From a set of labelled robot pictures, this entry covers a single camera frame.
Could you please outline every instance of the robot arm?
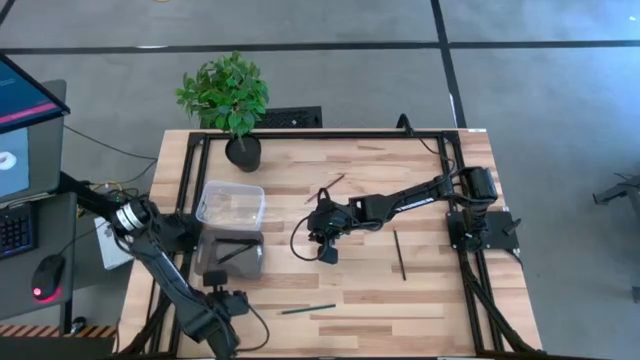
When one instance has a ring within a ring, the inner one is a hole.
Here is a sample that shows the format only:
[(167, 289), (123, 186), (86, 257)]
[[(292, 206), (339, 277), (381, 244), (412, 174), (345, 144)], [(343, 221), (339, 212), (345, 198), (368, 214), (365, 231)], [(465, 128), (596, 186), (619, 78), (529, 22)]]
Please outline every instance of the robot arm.
[(231, 317), (249, 311), (246, 294), (215, 287), (205, 295), (185, 281), (163, 250), (163, 244), (197, 236), (189, 221), (178, 214), (161, 215), (150, 201), (134, 200), (112, 214), (111, 224), (118, 247), (142, 262), (175, 306), (182, 331), (196, 342), (206, 340), (217, 359), (235, 357), (239, 339)]
[(333, 202), (326, 189), (322, 189), (318, 193), (316, 209), (307, 217), (309, 240), (320, 244), (317, 260), (336, 264), (338, 250), (334, 245), (342, 234), (353, 230), (379, 230), (396, 214), (434, 201), (453, 201), (463, 207), (467, 248), (479, 248), (486, 231), (486, 210), (498, 199), (493, 178), (489, 169), (480, 167), (464, 168), (455, 175), (460, 177), (460, 185), (468, 190), (470, 197), (454, 192), (452, 175), (436, 176), (431, 181), (391, 195), (353, 197), (348, 205)]

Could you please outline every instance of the red light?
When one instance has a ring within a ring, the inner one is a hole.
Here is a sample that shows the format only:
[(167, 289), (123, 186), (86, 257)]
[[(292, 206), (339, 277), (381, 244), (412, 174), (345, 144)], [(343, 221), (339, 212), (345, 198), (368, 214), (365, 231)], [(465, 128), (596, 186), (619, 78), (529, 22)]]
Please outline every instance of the red light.
[(56, 301), (57, 299), (59, 299), (60, 296), (62, 296), (62, 286), (59, 286), (56, 289), (56, 291), (53, 293), (53, 295), (49, 296), (48, 298), (42, 299), (42, 300), (39, 300), (39, 299), (34, 299), (34, 300), (38, 304), (50, 304), (50, 303)]

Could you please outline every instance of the desk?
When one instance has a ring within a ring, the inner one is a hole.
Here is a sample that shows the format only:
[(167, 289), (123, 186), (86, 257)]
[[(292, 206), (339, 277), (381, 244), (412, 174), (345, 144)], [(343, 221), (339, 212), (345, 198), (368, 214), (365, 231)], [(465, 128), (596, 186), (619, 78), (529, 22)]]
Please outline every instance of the desk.
[[(504, 199), (487, 133), (460, 130), (459, 135), (466, 165), (492, 169), (501, 195), (493, 209), (500, 209)], [(160, 149), (151, 199), (165, 213), (175, 210), (188, 136), (189, 131), (167, 131)], [(437, 149), (435, 141), (427, 143)], [(337, 241), (340, 262), (335, 266), (300, 261), (288, 246), (293, 227), (315, 208), (313, 203), (305, 205), (305, 200), (338, 174), (345, 173), (346, 177), (330, 193), (335, 201), (345, 203), (351, 196), (389, 194), (431, 180), (442, 173), (438, 156), (428, 153), (413, 139), (263, 140), (261, 166), (247, 174), (226, 159), (225, 144), (226, 141), (211, 143), (205, 179), (258, 185), (266, 194), (264, 275), (259, 281), (231, 280), (227, 286), (247, 291), (250, 302), (271, 330), (267, 346), (246, 356), (475, 353), (458, 259), (449, 247), (446, 203), (399, 214), (378, 232), (357, 231), (342, 237)], [(193, 157), (188, 209), (199, 149)], [(406, 282), (400, 274), (393, 228), (400, 239)], [(306, 231), (300, 231), (295, 246), (301, 255), (310, 257), (316, 246), (306, 237)], [(525, 341), (539, 348), (520, 265), (504, 251), (486, 251), (485, 255), (498, 308)], [(193, 274), (190, 282), (202, 288), (201, 279)], [(151, 286), (151, 276), (136, 261), (120, 321), (122, 344), (130, 343), (144, 325)], [(296, 315), (277, 314), (283, 309), (330, 303), (337, 307)], [(479, 313), (485, 347), (491, 349), (486, 314), (484, 310)], [(168, 344), (166, 324), (160, 350), (166, 350)], [(243, 347), (264, 339), (263, 328), (251, 315), (234, 318), (233, 325)], [(178, 356), (204, 357), (212, 353), (206, 343), (196, 344), (182, 336)]]

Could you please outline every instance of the computer monitor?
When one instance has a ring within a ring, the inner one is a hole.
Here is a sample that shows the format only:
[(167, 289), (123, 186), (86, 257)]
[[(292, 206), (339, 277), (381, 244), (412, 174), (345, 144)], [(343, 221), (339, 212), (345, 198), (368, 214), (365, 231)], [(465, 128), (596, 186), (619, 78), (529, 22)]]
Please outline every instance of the computer monitor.
[(0, 134), (68, 114), (62, 101), (0, 54)]

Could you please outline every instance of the black keyboard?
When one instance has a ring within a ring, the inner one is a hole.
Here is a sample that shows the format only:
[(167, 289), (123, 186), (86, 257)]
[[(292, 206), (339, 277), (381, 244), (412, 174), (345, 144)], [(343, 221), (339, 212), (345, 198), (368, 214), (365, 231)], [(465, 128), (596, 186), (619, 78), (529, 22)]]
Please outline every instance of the black keyboard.
[(320, 106), (301, 108), (267, 109), (262, 121), (256, 123), (258, 129), (321, 128), (322, 109)]
[(0, 211), (0, 259), (37, 247), (31, 203)]

